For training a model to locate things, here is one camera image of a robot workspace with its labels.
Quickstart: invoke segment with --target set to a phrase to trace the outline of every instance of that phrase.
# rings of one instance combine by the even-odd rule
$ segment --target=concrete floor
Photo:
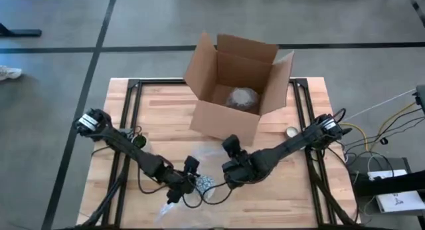
[[[0,0],[3,24],[43,30],[38,39],[0,39],[0,64],[25,73],[0,82],[0,229],[40,229],[70,123],[76,110],[82,111],[77,104],[85,80],[91,85],[80,107],[101,108],[111,77],[182,76],[192,53],[100,53],[97,59],[101,45],[194,45],[202,31],[276,44],[425,41],[425,28],[410,0],[116,0],[105,39],[98,39],[109,2]],[[425,8],[425,0],[417,2]],[[96,43],[99,48],[91,49]],[[52,48],[62,53],[46,53]],[[289,51],[280,50],[279,56]],[[292,76],[324,76],[333,109],[346,108],[348,117],[425,84],[424,57],[425,45],[297,50]],[[86,75],[91,70],[90,83]],[[409,102],[413,98],[407,94],[348,122],[373,136],[387,116]],[[419,125],[376,151],[407,157],[413,171],[423,170],[424,131],[425,125]],[[346,141],[359,136],[350,134]],[[54,228],[76,221],[92,148],[91,141],[76,139]],[[419,229],[414,217],[373,219],[368,225]]]

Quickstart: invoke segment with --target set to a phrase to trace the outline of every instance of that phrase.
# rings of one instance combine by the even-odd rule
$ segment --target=wooden tabletop
[[[307,78],[316,116],[331,114],[331,104],[325,81],[321,77]],[[104,110],[112,117],[116,128],[120,124],[128,79],[113,78],[110,81]],[[282,132],[290,126],[299,129],[298,112],[292,86],[288,86],[287,106],[262,117],[253,146],[245,146],[253,152],[271,148],[285,140]],[[149,84],[142,89],[137,125],[143,129],[151,142],[152,151],[171,160],[175,168],[182,170],[188,155],[200,158],[200,172],[212,175],[217,183],[222,182],[221,164],[226,158],[220,150],[220,140],[204,136],[189,129],[191,116],[197,101],[188,86],[182,84]],[[96,143],[95,149],[104,146]],[[338,145],[331,145],[341,157]],[[200,152],[208,150],[213,156],[202,157]],[[91,161],[86,187],[80,207],[78,223],[87,220],[106,194],[114,153],[104,150],[96,153]],[[325,165],[332,195],[350,217],[355,216],[356,203],[348,173],[342,163],[331,153],[325,155]],[[143,176],[141,184],[146,190],[157,188],[157,184]],[[217,189],[211,201],[223,198],[226,186]],[[174,206],[162,221],[155,222],[166,203],[167,190],[144,195],[137,186],[137,166],[131,162],[124,212],[123,228],[152,227],[316,227],[314,206],[309,185],[305,155],[296,152],[280,162],[270,176],[254,185],[236,188],[231,196],[220,205],[203,204],[199,209],[184,205]],[[322,211],[326,215],[322,198]],[[116,200],[112,203],[111,221],[115,216]]]

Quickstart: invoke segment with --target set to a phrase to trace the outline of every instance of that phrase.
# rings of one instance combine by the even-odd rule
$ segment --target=white sneaker
[[[7,78],[18,78],[22,74],[22,70],[19,68],[9,68],[7,66],[0,66],[0,81]]]

